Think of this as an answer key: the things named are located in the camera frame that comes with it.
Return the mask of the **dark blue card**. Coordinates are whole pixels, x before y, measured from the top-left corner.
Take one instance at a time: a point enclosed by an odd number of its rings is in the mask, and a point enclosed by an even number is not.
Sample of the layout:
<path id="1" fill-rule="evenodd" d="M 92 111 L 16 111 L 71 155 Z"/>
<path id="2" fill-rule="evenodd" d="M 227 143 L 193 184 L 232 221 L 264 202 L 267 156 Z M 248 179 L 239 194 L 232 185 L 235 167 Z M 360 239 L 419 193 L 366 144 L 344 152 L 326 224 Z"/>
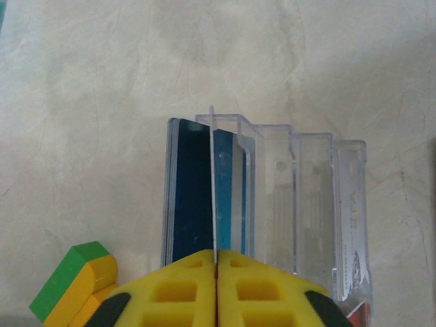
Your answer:
<path id="1" fill-rule="evenodd" d="M 161 265 L 213 248 L 209 126 L 168 121 Z"/>

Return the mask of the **silver VIP card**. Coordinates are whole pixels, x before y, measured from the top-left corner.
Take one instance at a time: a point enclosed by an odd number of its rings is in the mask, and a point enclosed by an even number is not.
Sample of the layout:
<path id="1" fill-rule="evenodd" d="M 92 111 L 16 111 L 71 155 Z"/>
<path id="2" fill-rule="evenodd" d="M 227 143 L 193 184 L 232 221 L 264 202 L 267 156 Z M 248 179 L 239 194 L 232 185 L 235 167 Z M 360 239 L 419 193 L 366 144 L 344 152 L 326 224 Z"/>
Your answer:
<path id="1" fill-rule="evenodd" d="M 341 227 L 340 299 L 368 281 L 365 235 L 365 199 L 362 164 L 357 156 L 344 153 L 339 158 L 339 214 Z"/>

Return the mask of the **teal blue card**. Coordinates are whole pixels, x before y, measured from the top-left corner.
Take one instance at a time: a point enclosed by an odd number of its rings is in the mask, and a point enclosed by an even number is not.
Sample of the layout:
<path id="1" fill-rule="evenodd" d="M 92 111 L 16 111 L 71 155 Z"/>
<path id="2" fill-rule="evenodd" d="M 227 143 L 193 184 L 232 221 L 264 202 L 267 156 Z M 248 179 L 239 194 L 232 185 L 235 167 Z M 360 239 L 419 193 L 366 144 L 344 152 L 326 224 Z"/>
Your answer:
<path id="1" fill-rule="evenodd" d="M 214 131 L 217 247 L 245 252 L 245 152 L 237 135 Z"/>

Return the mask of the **red card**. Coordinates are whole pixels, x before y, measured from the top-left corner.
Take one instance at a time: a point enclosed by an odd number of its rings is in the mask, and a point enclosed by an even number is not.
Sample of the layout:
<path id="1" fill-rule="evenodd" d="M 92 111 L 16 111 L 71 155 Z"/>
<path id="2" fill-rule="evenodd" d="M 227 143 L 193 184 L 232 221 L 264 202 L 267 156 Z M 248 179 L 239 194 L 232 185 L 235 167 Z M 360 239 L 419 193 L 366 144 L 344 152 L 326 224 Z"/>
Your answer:
<path id="1" fill-rule="evenodd" d="M 353 327 L 371 327 L 371 306 L 368 302 L 359 303 L 347 314 Z"/>

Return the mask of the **thin white-edged card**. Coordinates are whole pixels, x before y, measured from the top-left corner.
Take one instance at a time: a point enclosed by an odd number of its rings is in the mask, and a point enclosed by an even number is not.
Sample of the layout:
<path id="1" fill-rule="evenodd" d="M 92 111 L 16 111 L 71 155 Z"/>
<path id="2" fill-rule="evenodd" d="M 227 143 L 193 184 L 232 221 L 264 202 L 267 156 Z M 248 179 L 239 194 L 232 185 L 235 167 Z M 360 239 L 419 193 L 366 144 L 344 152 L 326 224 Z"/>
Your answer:
<path id="1" fill-rule="evenodd" d="M 215 272 L 217 272 L 218 252 L 217 252 L 217 210 L 216 210 L 216 187 L 215 187 L 215 149 L 214 149 L 214 106 L 209 107 L 209 123 L 210 123 L 210 152 L 211 152 L 211 194 L 212 194 L 212 210 L 213 210 L 213 259 Z"/>

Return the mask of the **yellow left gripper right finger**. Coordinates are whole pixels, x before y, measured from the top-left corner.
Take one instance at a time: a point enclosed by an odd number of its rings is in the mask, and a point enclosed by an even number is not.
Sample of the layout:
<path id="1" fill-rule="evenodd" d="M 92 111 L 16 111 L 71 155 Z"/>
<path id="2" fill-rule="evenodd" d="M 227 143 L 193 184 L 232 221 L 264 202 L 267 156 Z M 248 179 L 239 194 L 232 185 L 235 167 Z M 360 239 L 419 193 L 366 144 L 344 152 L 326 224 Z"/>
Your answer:
<path id="1" fill-rule="evenodd" d="M 353 327 L 316 283 L 231 250 L 217 267 L 219 327 Z"/>

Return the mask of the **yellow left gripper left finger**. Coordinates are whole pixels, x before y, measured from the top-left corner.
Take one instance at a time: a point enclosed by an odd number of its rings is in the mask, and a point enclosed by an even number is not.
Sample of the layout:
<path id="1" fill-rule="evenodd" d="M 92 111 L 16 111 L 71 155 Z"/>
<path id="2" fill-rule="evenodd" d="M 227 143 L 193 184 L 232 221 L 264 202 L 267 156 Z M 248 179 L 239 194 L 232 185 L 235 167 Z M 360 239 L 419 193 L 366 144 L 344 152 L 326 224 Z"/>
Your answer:
<path id="1" fill-rule="evenodd" d="M 84 327 L 216 327 L 215 287 L 202 250 L 118 287 Z"/>

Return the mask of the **green yellow foam block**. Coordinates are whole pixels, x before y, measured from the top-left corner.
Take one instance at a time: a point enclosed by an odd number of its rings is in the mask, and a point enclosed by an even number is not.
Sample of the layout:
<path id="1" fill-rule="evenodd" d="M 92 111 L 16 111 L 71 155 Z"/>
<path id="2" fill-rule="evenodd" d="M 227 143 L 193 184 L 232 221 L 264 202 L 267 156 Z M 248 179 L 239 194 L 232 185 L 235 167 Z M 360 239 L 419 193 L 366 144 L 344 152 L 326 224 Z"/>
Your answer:
<path id="1" fill-rule="evenodd" d="M 44 327 L 84 327 L 118 288 L 115 258 L 97 241 L 75 245 L 29 305 Z"/>

